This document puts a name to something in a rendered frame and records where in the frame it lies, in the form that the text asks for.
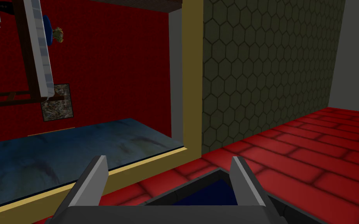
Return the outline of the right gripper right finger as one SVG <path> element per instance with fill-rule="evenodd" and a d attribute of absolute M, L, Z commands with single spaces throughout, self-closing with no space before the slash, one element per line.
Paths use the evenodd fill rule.
<path fill-rule="evenodd" d="M 243 157 L 232 157 L 230 181 L 238 205 L 274 206 Z"/>

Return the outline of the blue vase with plant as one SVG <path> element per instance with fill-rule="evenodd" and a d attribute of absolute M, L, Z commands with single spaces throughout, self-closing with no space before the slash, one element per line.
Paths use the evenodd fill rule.
<path fill-rule="evenodd" d="M 63 42 L 63 30 L 59 27 L 57 27 L 56 29 L 52 29 L 51 22 L 47 15 L 43 15 L 42 19 L 43 19 L 43 25 L 44 25 L 47 46 L 52 45 L 53 39 L 55 39 L 59 43 L 62 43 Z"/>

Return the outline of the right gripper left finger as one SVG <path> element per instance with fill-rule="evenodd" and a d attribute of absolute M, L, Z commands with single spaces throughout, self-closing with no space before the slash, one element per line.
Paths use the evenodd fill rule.
<path fill-rule="evenodd" d="M 99 205 L 108 176 L 106 156 L 95 156 L 64 198 L 55 214 L 58 215 L 71 206 Z"/>

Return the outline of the black bin with blue inside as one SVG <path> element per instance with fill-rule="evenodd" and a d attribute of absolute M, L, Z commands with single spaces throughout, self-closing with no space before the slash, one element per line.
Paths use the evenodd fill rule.
<path fill-rule="evenodd" d="M 327 224 L 296 206 L 267 193 L 280 216 L 288 224 Z M 217 168 L 191 181 L 188 181 L 159 196 L 153 197 L 141 206 L 168 206 L 168 205 L 237 205 L 229 173 Z"/>

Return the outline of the mottled grey wall picture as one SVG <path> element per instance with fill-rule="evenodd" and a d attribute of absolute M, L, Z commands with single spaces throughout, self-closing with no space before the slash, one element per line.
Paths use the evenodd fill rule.
<path fill-rule="evenodd" d="M 44 122 L 72 118 L 74 116 L 69 84 L 57 84 L 55 85 L 55 91 L 60 96 L 64 96 L 64 100 L 46 101 L 40 104 Z"/>

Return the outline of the dark wooden table, grey top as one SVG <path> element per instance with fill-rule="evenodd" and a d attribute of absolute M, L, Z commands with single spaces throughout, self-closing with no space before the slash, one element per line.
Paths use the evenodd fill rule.
<path fill-rule="evenodd" d="M 40 0 L 0 1 L 0 12 L 15 16 L 29 88 L 0 93 L 0 107 L 64 100 L 54 87 Z"/>

